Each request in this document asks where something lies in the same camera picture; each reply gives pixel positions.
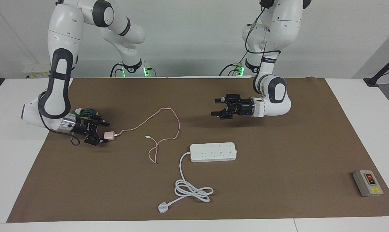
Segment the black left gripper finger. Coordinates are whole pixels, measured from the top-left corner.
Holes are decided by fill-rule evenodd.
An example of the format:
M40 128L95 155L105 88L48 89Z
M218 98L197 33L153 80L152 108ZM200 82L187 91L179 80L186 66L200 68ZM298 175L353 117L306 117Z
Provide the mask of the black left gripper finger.
M215 98L214 102L215 104L233 104L236 101L240 100L239 94L226 94L224 97L221 98Z
M233 119L234 109L223 109L221 111L212 111L212 117L219 117L221 120Z

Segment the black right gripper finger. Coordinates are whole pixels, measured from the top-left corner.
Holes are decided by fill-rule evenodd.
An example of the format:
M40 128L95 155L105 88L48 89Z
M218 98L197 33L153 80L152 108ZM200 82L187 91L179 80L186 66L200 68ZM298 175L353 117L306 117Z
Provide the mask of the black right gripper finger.
M85 131L85 143L96 146L105 143L105 139L100 138L96 131Z
M105 127L110 126L110 123L107 123L102 117L88 117L87 121L93 125L102 125Z

